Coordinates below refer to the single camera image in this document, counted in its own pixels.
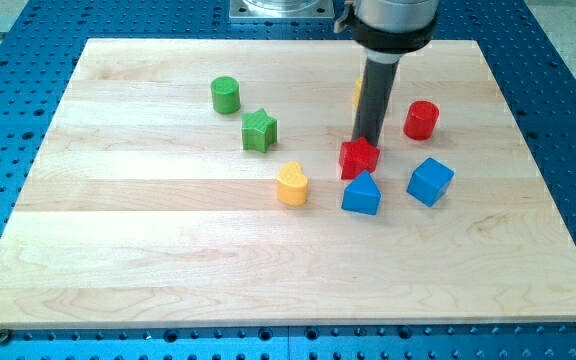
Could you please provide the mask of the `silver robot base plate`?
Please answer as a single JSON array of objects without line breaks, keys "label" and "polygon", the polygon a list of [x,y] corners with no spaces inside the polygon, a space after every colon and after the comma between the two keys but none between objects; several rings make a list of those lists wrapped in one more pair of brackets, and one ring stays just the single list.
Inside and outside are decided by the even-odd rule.
[{"label": "silver robot base plate", "polygon": [[231,20],[332,19],[332,0],[229,0]]}]

